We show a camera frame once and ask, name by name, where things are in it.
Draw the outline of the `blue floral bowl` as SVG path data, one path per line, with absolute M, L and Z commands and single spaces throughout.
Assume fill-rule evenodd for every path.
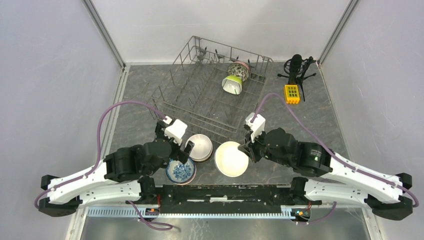
M 186 163 L 170 158 L 165 174 L 171 182 L 177 185 L 185 185 L 193 180 L 196 170 L 195 162 L 191 158 L 188 158 Z

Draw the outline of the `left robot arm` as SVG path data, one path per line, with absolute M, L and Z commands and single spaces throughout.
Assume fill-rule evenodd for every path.
M 130 202 L 153 204 L 159 194 L 152 175 L 172 160 L 186 163 L 193 143 L 182 149 L 188 126 L 181 120 L 158 121 L 151 142 L 122 147 L 95 165 L 65 177 L 44 175 L 37 198 L 39 212 L 51 217 L 74 214 L 93 204 Z

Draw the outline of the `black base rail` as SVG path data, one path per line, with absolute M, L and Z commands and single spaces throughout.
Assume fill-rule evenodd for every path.
M 322 204 L 288 185 L 162 185 L 141 193 L 136 205 L 158 205 L 162 214 L 271 214 L 281 206 Z

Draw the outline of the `floral brown patterned bowl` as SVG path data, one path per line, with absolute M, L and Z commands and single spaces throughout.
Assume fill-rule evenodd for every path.
M 251 75 L 250 67 L 243 61 L 231 63 L 227 68 L 227 72 L 229 75 L 239 77 L 242 82 L 248 80 Z

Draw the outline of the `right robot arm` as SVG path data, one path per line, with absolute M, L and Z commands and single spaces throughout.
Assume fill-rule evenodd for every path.
M 292 168 L 285 204 L 346 203 L 371 209 L 378 217 L 400 221 L 413 213 L 419 201 L 410 189 L 412 176 L 381 173 L 354 163 L 314 142 L 298 141 L 277 128 L 255 135 L 250 132 L 238 150 L 253 162 L 266 159 Z

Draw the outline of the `grey wire dish rack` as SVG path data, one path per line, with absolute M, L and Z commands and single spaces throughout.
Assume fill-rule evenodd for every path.
M 226 92 L 222 82 L 231 64 L 249 68 L 241 91 Z M 274 61 L 264 55 L 192 36 L 149 101 L 187 124 L 186 136 L 204 134 L 216 143 L 242 143 L 245 118 L 261 101 Z

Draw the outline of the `yellow block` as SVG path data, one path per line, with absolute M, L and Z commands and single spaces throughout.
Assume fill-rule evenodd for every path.
M 296 105 L 300 102 L 300 93 L 296 84 L 285 84 L 283 88 L 285 102 L 289 105 Z

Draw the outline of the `black microphone on tripod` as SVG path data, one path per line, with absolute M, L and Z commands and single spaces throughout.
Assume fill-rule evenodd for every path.
M 284 72 L 287 75 L 283 75 L 281 73 L 278 73 L 277 76 L 280 78 L 288 78 L 288 84 L 289 85 L 299 85 L 301 94 L 303 97 L 303 101 L 305 101 L 305 93 L 303 88 L 303 82 L 304 80 L 314 77 L 316 73 L 313 73 L 311 75 L 305 76 L 306 71 L 309 69 L 311 64 L 315 64 L 317 61 L 310 56 L 309 58 L 303 59 L 300 54 L 295 54 L 292 56 L 291 59 L 287 60 L 284 63 Z

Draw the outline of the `green and white bowl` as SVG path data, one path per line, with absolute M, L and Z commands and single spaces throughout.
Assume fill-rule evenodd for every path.
M 230 94 L 239 95 L 242 92 L 242 79 L 235 75 L 228 75 L 221 82 L 222 89 Z

